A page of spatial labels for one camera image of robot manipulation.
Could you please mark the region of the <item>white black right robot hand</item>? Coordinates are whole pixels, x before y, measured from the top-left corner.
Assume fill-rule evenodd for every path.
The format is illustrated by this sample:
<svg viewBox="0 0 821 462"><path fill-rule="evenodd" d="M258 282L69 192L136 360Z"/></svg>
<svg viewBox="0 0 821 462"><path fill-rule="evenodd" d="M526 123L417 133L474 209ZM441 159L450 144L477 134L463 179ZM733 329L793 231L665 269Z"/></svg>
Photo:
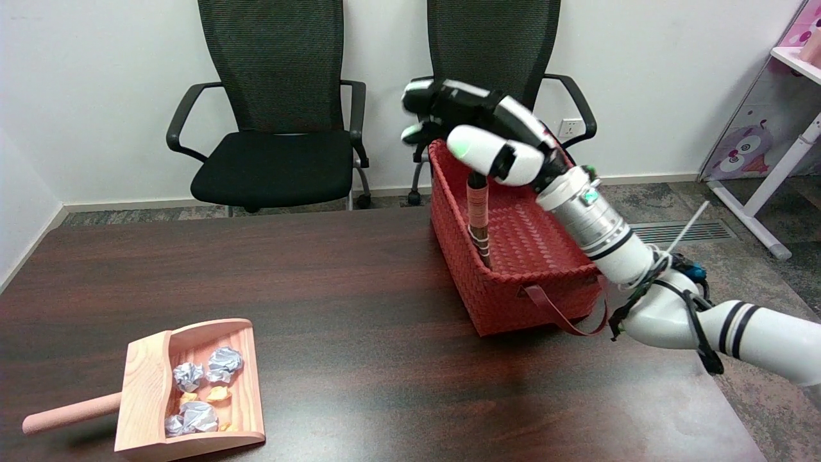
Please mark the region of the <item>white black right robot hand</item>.
<svg viewBox="0 0 821 462"><path fill-rule="evenodd" d="M443 140L457 160L499 184L540 193L571 169L545 124L504 92L426 79L410 82L401 102L419 117L402 132L402 142L423 150Z"/></svg>

